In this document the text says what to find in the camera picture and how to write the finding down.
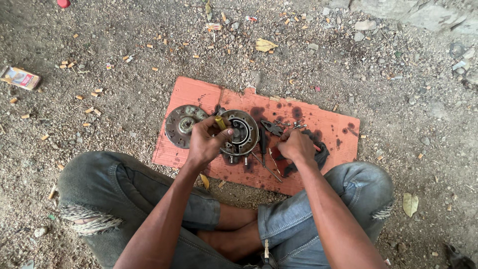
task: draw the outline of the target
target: person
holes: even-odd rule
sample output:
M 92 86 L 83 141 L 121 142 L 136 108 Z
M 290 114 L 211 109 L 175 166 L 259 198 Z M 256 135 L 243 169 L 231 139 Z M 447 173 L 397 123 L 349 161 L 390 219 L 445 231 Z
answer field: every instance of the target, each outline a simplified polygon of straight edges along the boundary
M 65 166 L 62 217 L 103 268 L 258 268 L 237 262 L 264 252 L 266 239 L 280 269 L 386 268 L 373 245 L 392 209 L 393 185 L 383 169 L 352 162 L 322 176 L 313 142 L 290 129 L 278 148 L 296 164 L 304 190 L 257 210 L 233 207 L 193 188 L 232 134 L 214 122 L 194 125 L 175 179 L 114 152 L 82 153 Z

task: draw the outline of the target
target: cardboard sheet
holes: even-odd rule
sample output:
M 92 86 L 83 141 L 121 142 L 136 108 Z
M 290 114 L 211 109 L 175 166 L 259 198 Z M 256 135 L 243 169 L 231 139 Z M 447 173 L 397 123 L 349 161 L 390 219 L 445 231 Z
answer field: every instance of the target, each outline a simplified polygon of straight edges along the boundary
M 226 109 L 244 110 L 259 122 L 258 125 L 261 120 L 270 122 L 279 120 L 283 123 L 293 123 L 301 120 L 300 123 L 302 125 L 307 124 L 306 129 L 310 129 L 314 133 L 314 140 L 324 142 L 330 152 L 330 156 L 321 170 L 323 174 L 332 167 L 354 161 L 357 157 L 360 120 L 321 110 L 316 105 L 294 99 L 261 96 L 255 93 L 254 88 L 247 88 L 244 90 L 244 94 L 240 94 L 221 86 L 191 78 L 178 77 L 165 118 L 174 108 L 186 104 L 196 105 L 209 115 L 214 112 L 218 104 Z M 186 162 L 188 149 L 178 148 L 168 140 L 164 133 L 164 121 L 165 119 L 159 133 L 152 162 L 181 168 Z M 266 132 L 266 135 L 269 138 L 267 148 L 274 146 L 279 141 L 278 136 L 269 132 Z M 261 158 L 259 143 L 253 152 Z M 279 176 L 274 162 L 268 154 L 266 154 L 266 166 Z M 222 155 L 218 155 L 209 164 L 204 174 L 213 178 L 288 195 L 294 195 L 304 188 L 299 173 L 295 172 L 286 178 L 282 178 L 283 183 L 280 183 L 252 155 L 249 156 L 247 166 L 244 165 L 243 161 L 236 165 L 230 165 Z

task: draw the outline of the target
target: black screwdriver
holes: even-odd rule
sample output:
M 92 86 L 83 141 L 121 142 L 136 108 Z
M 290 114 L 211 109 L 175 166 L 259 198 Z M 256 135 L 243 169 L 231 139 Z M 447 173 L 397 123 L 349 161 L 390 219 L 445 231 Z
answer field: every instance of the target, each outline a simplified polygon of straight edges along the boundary
M 262 153 L 262 166 L 266 167 L 266 129 L 264 126 L 259 128 L 259 139 Z

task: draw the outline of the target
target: jeans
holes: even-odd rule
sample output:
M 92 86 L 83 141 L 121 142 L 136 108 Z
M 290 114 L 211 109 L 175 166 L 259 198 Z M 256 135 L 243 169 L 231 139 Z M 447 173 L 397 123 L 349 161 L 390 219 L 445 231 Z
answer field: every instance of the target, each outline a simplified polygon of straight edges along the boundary
M 334 167 L 324 177 L 375 242 L 392 209 L 393 184 L 387 172 L 368 162 L 352 162 Z M 100 265 L 110 269 L 173 180 L 126 154 L 83 153 L 65 166 L 58 180 L 62 217 L 73 221 L 100 216 L 72 228 Z M 171 268 L 244 267 L 227 260 L 190 231 L 214 230 L 219 214 L 219 201 L 195 187 Z M 305 190 L 281 202 L 259 205 L 258 229 L 262 243 L 269 240 L 279 268 L 330 268 Z

